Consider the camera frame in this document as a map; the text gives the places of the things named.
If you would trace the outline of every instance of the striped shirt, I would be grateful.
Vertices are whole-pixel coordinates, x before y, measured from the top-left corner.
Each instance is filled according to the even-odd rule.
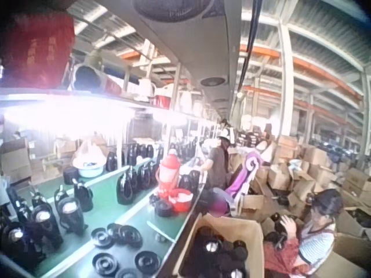
[[[322,263],[330,255],[334,243],[334,234],[329,232],[311,233],[313,227],[312,222],[309,222],[301,230],[301,238],[299,244],[300,258],[311,266],[311,270],[307,274],[314,273]],[[327,230],[335,231],[335,223],[326,227]],[[291,278],[304,277],[301,275],[290,275]]]

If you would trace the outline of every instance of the woman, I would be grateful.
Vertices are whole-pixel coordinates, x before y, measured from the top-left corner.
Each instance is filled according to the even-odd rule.
[[[228,152],[230,146],[229,131],[224,129],[220,136],[219,146],[212,148],[208,159],[201,166],[201,171],[207,171],[208,177],[206,179],[206,187],[218,187],[225,190],[227,187],[227,174],[228,174]]]
[[[297,233],[296,223],[283,216],[281,224],[287,241],[281,251],[264,243],[266,277],[305,277],[313,274],[327,259],[334,243],[335,218],[343,209],[341,195],[327,189],[314,197],[311,219]]]

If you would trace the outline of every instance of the green conveyor belt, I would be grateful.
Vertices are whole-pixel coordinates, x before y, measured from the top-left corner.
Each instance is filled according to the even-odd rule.
[[[116,222],[118,219],[123,217],[129,209],[135,206],[153,190],[149,189],[140,192],[131,205],[120,205],[117,203],[116,185],[117,179],[121,174],[122,173],[118,173],[90,186],[94,194],[94,209],[83,214],[85,223],[89,225],[88,228],[83,236],[79,237],[74,233],[66,233],[65,230],[60,227],[60,232],[64,242],[58,250],[53,250],[48,245],[44,247],[47,259],[42,261],[35,269],[34,275],[36,277],[46,275],[56,266],[60,265],[60,263],[68,259],[74,252],[78,250],[80,251],[81,247],[89,242],[92,230],[99,227],[106,228],[108,224]],[[63,183],[63,178],[61,178],[61,180],[56,179],[38,185],[38,189],[46,198],[50,198],[61,183]],[[23,193],[29,195],[29,192],[26,190],[24,190]],[[146,202],[143,204],[143,207],[125,223],[126,225],[135,226],[141,232],[143,237],[142,248],[139,250],[133,250],[128,246],[117,246],[116,244],[108,250],[99,250],[97,247],[92,248],[92,250],[88,250],[86,255],[82,258],[78,258],[76,263],[67,268],[62,274],[58,275],[58,277],[99,277],[99,275],[95,274],[92,267],[92,258],[99,252],[111,253],[118,259],[122,268],[134,267],[134,256],[139,251],[143,250],[154,251],[163,259],[172,246],[172,243],[169,241],[166,243],[157,242],[155,240],[156,232],[147,225],[147,221],[150,221],[170,238],[176,239],[186,221],[187,215],[187,213],[184,213],[170,218],[161,218],[155,215],[153,207]]]

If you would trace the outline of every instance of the workbench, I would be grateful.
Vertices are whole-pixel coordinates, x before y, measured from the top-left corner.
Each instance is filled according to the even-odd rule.
[[[169,218],[162,218],[155,214],[153,206],[149,204],[149,196],[157,189],[152,188],[141,191],[132,204],[123,206],[118,204],[116,196],[117,179],[127,169],[123,167],[119,170],[110,173],[104,173],[100,177],[94,179],[82,179],[86,183],[93,194],[93,210],[84,213],[85,224],[89,225],[82,236],[77,236],[74,233],[66,233],[60,227],[60,232],[64,239],[63,244],[58,250],[54,250],[46,244],[43,246],[43,251],[47,258],[43,260],[34,270],[33,275],[36,277],[101,277],[98,275],[92,265],[93,257],[102,252],[112,254],[119,262],[120,269],[135,268],[135,255],[141,251],[153,251],[158,254],[162,261],[162,266],[159,271],[168,272],[169,256],[172,252],[179,252],[180,237],[186,226],[192,226],[192,219],[195,220],[195,202],[189,213],[178,214]],[[60,184],[64,184],[63,178],[57,178],[53,181],[45,182],[37,186],[49,203],[53,203],[53,195]],[[65,185],[64,188],[69,195],[73,195],[73,185]],[[31,205],[30,189],[21,189],[18,194],[24,197],[28,204]],[[54,214],[59,221],[55,207]],[[120,246],[114,244],[108,249],[99,249],[94,246],[90,240],[92,230],[103,227],[106,228],[110,223],[118,223],[121,225],[132,225],[139,230],[143,238],[141,248],[132,248],[129,246]],[[155,239],[157,233],[160,233],[165,238],[166,242],[158,242]]]

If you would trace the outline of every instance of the hand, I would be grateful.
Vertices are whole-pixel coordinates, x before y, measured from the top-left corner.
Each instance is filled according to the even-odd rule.
[[[292,218],[283,215],[280,223],[285,227],[288,233],[288,239],[296,237],[296,223]]]

